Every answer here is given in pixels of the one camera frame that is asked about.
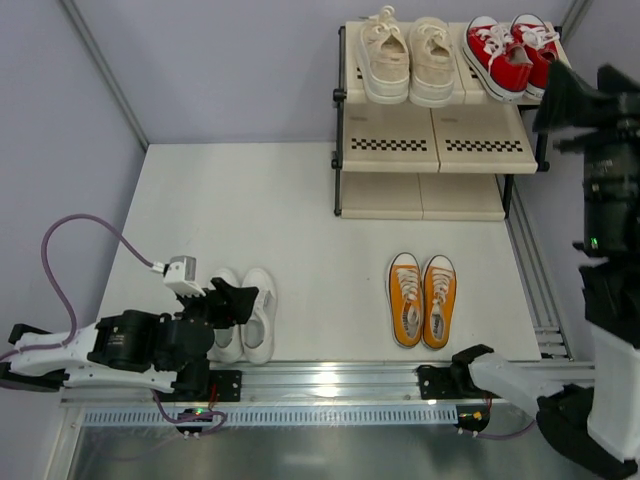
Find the red canvas sneaker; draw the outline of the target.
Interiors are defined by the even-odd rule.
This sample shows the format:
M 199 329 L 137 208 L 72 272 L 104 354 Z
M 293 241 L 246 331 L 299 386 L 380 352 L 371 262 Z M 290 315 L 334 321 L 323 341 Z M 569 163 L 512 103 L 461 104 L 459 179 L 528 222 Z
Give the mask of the red canvas sneaker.
M 492 98 L 513 103 L 523 97 L 533 64 L 505 24 L 488 16 L 471 20 L 462 53 Z
M 510 30 L 532 63 L 525 94 L 540 100 L 547 86 L 550 65 L 559 59 L 557 43 L 560 34 L 533 14 L 515 17 Z

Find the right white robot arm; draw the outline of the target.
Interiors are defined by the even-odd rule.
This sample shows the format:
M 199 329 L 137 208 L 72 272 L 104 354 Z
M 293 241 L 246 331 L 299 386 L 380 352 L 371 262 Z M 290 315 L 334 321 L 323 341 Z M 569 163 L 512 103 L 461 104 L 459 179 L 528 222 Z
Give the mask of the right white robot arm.
M 560 455 L 603 479 L 639 471 L 639 85 L 605 64 L 595 85 L 562 62 L 549 69 L 536 132 L 574 127 L 562 153 L 583 158 L 584 235 L 575 247 L 593 339 L 591 387 L 547 380 L 479 344 L 450 372 L 465 394 L 490 393 L 526 412 Z

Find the beige lace sneaker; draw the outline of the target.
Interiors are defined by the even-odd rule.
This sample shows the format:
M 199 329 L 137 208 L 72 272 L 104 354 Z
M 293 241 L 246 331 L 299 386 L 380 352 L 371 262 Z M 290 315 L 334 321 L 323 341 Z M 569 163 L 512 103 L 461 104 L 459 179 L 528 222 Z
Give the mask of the beige lace sneaker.
M 410 57 L 409 99 L 427 107 L 446 106 L 453 96 L 455 58 L 445 22 L 434 17 L 417 19 L 407 35 Z
M 396 105 L 407 100 L 409 50 L 393 6 L 383 6 L 363 20 L 356 36 L 356 60 L 370 101 Z

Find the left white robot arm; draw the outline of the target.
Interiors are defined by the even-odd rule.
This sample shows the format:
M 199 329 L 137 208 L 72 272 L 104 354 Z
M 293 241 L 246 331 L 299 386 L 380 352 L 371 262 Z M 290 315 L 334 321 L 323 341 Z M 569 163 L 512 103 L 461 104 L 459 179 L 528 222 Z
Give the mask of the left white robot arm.
M 129 309 L 76 332 L 70 341 L 19 324 L 13 354 L 1 363 L 1 384 L 16 390 L 144 388 L 180 400 L 209 390 L 208 353 L 215 335 L 246 323 L 259 290 L 214 277 L 208 288 L 194 281 L 167 281 L 181 311 L 174 315 Z

